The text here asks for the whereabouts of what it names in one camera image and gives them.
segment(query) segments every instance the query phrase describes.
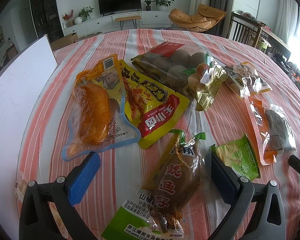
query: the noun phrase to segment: striped tablecloth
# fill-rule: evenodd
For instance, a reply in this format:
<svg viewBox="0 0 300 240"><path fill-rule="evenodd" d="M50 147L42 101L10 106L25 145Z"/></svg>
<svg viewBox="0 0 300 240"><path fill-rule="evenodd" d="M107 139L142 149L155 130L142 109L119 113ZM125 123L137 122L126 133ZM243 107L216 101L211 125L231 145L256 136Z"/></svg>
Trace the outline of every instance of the striped tablecloth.
<svg viewBox="0 0 300 240"><path fill-rule="evenodd" d="M217 36L166 30L124 30L80 41L55 52L58 68L48 80L28 122L18 162L24 179L38 183L54 181L66 176L83 160L79 157L63 162L61 150L69 136L68 119L73 105L71 90L77 73L91 69L98 60L116 53L130 64L130 59L149 51L164 41L199 46L207 49L221 65L244 61L253 63L271 85L273 91L258 95L260 100L282 106L293 128L300 158L300 92L285 73L264 53L252 47ZM204 131L210 144L241 138L247 133L253 138L253 128L244 101L224 83L207 112L195 112L191 104L175 128L183 129L187 138ZM76 209L98 239L125 199L135 195L136 189L156 165L166 138L146 150L138 144L112 149L100 154L101 168ZM300 217L300 176L289 168L285 160L274 165L260 166L261 179L267 183L275 179L280 187L285 208L287 239L296 234ZM188 239L207 239L223 219L229 206L225 205L214 185L204 193L198 189L183 208L187 222L183 228ZM236 239L242 236L252 215L250 208Z"/></svg>

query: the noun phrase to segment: blue gripper pad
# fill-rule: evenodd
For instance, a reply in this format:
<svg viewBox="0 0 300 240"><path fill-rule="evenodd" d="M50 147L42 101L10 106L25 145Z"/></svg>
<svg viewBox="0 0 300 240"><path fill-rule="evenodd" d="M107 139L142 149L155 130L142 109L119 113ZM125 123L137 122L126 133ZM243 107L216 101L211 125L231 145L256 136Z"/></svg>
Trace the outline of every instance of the blue gripper pad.
<svg viewBox="0 0 300 240"><path fill-rule="evenodd" d="M223 201L232 206L236 202L236 187L215 158L211 158L211 179Z"/></svg>
<svg viewBox="0 0 300 240"><path fill-rule="evenodd" d="M69 187L68 200L71 206L81 202L91 181L100 168L100 156L94 153L91 159L85 164L81 172L74 179Z"/></svg>

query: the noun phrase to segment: door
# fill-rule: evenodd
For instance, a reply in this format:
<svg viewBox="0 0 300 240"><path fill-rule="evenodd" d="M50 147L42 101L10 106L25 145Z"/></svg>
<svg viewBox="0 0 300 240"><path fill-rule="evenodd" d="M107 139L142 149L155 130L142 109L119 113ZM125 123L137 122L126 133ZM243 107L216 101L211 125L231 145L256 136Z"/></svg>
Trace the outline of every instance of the door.
<svg viewBox="0 0 300 240"><path fill-rule="evenodd" d="M33 21L31 17L30 8L25 8L19 11L22 29L26 37L28 45L38 39L37 33L35 32Z"/></svg>

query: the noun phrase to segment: red package label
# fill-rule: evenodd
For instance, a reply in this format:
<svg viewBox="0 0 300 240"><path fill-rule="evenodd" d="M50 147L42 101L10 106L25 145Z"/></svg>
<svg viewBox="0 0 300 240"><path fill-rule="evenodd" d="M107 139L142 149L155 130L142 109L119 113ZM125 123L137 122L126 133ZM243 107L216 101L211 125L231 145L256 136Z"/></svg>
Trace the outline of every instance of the red package label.
<svg viewBox="0 0 300 240"><path fill-rule="evenodd" d="M171 94L169 95L166 103L144 113L141 118L141 122L138 125L141 137L149 135L169 121L173 117L173 114L179 104L180 99Z"/></svg>
<svg viewBox="0 0 300 240"><path fill-rule="evenodd" d="M172 42L164 42L159 46L151 49L150 51L155 54L160 54L165 57L170 57L172 53L174 53L177 49L181 48L184 44L172 43Z"/></svg>

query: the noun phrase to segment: white tv cabinet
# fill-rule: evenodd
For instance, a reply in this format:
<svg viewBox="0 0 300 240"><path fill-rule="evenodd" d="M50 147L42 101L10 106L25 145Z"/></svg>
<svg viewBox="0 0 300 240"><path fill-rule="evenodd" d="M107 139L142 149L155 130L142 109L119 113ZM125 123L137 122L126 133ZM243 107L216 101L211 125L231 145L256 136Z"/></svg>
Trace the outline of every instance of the white tv cabinet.
<svg viewBox="0 0 300 240"><path fill-rule="evenodd" d="M78 37L95 33L95 32L113 32L120 30L120 22L114 20L121 17L140 15L141 19L137 20L138 28L156 28L156 27L169 27L171 21L169 19L169 11L139 11L118 13L99 18L87 20L85 22L76 24L72 27L63 30L64 36L70 33L77 33ZM123 29L132 29L132 21L124 21Z"/></svg>

